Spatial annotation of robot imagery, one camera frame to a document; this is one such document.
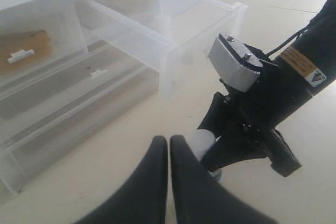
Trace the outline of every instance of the white floor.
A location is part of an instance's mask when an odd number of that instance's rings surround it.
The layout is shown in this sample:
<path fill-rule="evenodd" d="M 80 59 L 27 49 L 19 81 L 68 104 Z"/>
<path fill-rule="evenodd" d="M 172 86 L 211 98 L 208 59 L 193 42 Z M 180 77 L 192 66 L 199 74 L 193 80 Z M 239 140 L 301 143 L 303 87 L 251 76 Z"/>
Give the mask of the white floor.
<path fill-rule="evenodd" d="M 240 38 L 269 51 L 303 27 L 326 0 L 236 1 L 249 5 Z M 216 91 L 225 92 L 210 71 L 173 103 L 149 97 L 2 204 L 0 223 L 76 221 L 118 189 L 154 135 L 190 136 Z M 267 159 L 243 162 L 224 169 L 223 186 L 280 223 L 336 223 L 335 97 L 336 83 L 278 127 L 301 169 L 282 178 Z M 171 191 L 167 223 L 175 223 Z"/>

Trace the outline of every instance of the transparent drawer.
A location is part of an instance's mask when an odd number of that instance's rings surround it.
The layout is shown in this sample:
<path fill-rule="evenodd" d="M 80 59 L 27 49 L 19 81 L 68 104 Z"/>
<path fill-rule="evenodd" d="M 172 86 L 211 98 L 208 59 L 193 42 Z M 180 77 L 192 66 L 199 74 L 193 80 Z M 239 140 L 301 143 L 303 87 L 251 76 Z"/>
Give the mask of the transparent drawer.
<path fill-rule="evenodd" d="M 158 74 L 144 65 L 110 78 L 2 145 L 0 179 L 14 194 L 26 180 L 68 152 L 86 134 L 157 90 Z"/>
<path fill-rule="evenodd" d="M 171 97 L 209 64 L 220 32 L 238 36 L 247 7 L 216 0 L 88 0 L 78 3 L 81 25 L 160 73 Z"/>
<path fill-rule="evenodd" d="M 25 82 L 71 54 L 87 52 L 74 5 L 0 27 L 0 87 Z"/>
<path fill-rule="evenodd" d="M 65 104 L 71 104 L 102 83 L 132 72 L 138 66 L 138 61 L 107 44 L 73 61 L 67 61 L 58 72 L 2 97 L 2 148 L 34 139 L 52 126 L 45 125 L 46 117 L 60 113 Z M 25 129 L 30 129 L 28 135 L 22 135 L 21 131 L 26 132 Z"/>

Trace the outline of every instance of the bolt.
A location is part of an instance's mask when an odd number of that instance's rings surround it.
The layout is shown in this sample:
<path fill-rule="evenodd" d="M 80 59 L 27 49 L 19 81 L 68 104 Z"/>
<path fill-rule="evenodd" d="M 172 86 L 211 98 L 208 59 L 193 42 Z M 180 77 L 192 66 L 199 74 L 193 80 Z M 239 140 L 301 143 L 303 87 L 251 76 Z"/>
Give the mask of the bolt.
<path fill-rule="evenodd" d="M 251 56 L 252 56 L 252 55 L 251 55 L 250 53 L 247 52 L 247 53 L 245 53 L 245 55 L 243 56 L 243 59 L 244 59 L 244 60 L 249 60 L 249 59 L 251 58 Z"/>
<path fill-rule="evenodd" d="M 234 40 L 234 37 L 232 36 L 232 35 L 229 35 L 228 37 L 227 37 L 227 41 L 233 41 Z"/>

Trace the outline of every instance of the warning sticker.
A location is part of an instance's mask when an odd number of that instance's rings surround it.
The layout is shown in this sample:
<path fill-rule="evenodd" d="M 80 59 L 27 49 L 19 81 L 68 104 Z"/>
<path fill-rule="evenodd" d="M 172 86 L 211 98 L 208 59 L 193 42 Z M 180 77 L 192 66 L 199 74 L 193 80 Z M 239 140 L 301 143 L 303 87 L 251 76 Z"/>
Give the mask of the warning sticker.
<path fill-rule="evenodd" d="M 316 87 L 327 78 L 313 62 L 294 47 L 288 47 L 282 52 L 280 57 L 290 64 L 295 71 L 304 77 L 313 87 Z"/>

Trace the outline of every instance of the drawer handle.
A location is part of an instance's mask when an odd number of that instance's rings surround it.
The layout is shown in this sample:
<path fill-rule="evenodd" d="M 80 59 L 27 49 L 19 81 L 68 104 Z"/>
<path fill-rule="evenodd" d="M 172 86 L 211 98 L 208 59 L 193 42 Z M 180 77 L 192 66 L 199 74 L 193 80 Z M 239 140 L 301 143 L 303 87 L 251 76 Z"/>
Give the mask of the drawer handle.
<path fill-rule="evenodd" d="M 15 63 L 19 60 L 22 60 L 28 56 L 31 56 L 33 55 L 35 52 L 34 50 L 28 50 L 28 51 L 25 51 L 25 50 L 19 50 L 18 52 L 14 52 L 12 54 L 10 54 L 10 58 L 7 59 L 8 63 L 9 64 L 12 64 L 12 63 Z"/>
<path fill-rule="evenodd" d="M 101 76 L 102 74 L 105 74 L 107 72 L 108 72 L 107 69 L 104 69 L 104 70 L 97 69 L 95 72 L 90 73 L 91 74 L 91 79 L 94 79 L 94 78 L 96 78 L 98 76 Z"/>

